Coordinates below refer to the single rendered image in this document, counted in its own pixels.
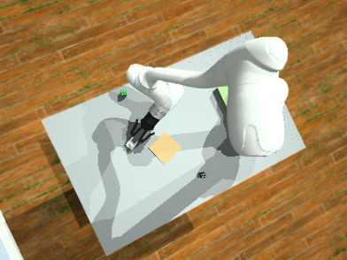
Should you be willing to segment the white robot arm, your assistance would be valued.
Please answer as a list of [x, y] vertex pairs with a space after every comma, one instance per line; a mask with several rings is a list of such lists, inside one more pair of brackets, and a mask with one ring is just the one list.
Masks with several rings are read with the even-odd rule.
[[268, 157], [284, 140], [282, 108], [289, 89], [278, 71], [287, 57], [280, 38], [260, 37], [233, 48], [204, 72], [131, 65], [126, 77], [154, 101], [149, 112], [159, 120], [180, 101], [183, 86], [227, 87], [227, 130], [235, 152]]

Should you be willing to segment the tan rectangular mat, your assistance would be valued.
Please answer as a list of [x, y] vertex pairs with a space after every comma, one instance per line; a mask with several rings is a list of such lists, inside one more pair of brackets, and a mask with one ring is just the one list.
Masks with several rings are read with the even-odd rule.
[[166, 164], [181, 147], [167, 132], [164, 132], [149, 146], [149, 149]]

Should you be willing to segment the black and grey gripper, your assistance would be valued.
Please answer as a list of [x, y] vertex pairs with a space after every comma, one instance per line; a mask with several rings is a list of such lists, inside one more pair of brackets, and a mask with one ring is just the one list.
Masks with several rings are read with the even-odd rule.
[[[141, 126], [138, 128], [138, 130], [134, 133], [134, 130], [136, 129], [136, 126], [138, 125], [138, 123], [141, 121]], [[135, 125], [133, 126], [132, 130], [131, 130], [131, 134], [132, 136], [129, 138], [129, 141], [127, 143], [127, 145], [132, 141], [131, 139], [133, 139], [135, 137], [135, 135], [141, 130], [144, 129], [143, 134], [141, 135], [141, 137], [139, 138], [139, 140], [135, 143], [135, 145], [137, 145], [139, 142], [144, 143], [148, 138], [150, 138], [152, 135], [154, 135], [156, 132], [154, 131], [154, 126], [159, 122], [159, 119], [154, 118], [150, 112], [148, 112], [146, 114], [146, 116], [143, 119], [139, 119], [137, 118], [135, 120]], [[142, 138], [144, 137], [144, 135], [146, 134], [147, 131], [150, 131], [150, 134], [148, 136], [146, 136], [143, 140]], [[131, 141], [130, 141], [131, 140]], [[132, 147], [132, 149], [135, 147], [135, 145]]]

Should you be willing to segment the white die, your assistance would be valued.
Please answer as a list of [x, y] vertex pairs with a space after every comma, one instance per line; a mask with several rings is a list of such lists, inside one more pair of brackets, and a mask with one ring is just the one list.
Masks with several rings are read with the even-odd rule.
[[129, 147], [130, 149], [132, 149], [132, 147], [134, 146], [135, 144], [131, 141], [128, 145], [127, 145], [127, 147]]

